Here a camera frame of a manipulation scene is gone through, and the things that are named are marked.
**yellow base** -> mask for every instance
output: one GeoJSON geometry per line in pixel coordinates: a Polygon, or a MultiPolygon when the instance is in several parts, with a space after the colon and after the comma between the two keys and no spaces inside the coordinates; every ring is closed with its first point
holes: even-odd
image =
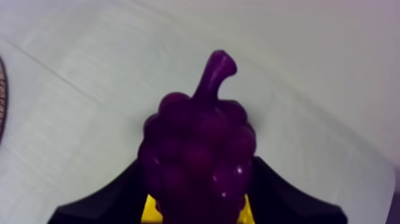
{"type": "MultiPolygon", "coordinates": [[[[163,216],[155,208],[155,199],[150,195],[147,195],[147,200],[145,204],[145,209],[143,210],[142,223],[161,223],[163,221],[163,216]]],[[[246,205],[241,211],[238,223],[243,224],[255,224],[253,219],[253,214],[251,213],[251,208],[249,204],[249,198],[246,195],[246,205]]]]}

